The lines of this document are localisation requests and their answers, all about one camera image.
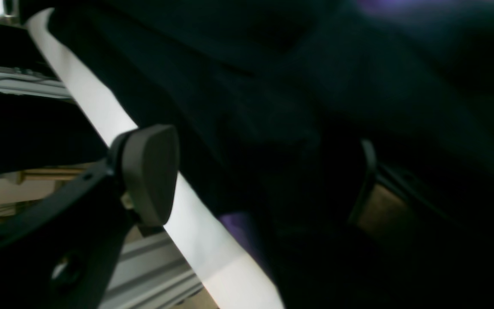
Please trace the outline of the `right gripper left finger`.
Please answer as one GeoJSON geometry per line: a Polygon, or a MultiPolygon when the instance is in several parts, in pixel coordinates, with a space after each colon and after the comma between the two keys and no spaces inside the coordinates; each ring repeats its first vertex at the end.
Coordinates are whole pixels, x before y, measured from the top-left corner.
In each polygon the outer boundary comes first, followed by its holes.
{"type": "Polygon", "coordinates": [[[180,162],[176,128],[123,133],[108,156],[0,224],[0,309],[95,309],[137,222],[169,220],[180,162]]]}

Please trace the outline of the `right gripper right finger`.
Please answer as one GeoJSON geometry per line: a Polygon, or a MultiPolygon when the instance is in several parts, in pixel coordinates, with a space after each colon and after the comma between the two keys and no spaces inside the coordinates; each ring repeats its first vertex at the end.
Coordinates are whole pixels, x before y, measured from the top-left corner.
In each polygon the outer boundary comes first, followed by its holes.
{"type": "Polygon", "coordinates": [[[349,225],[378,246],[393,309],[494,309],[494,185],[445,168],[429,175],[358,142],[364,174],[349,225]]]}

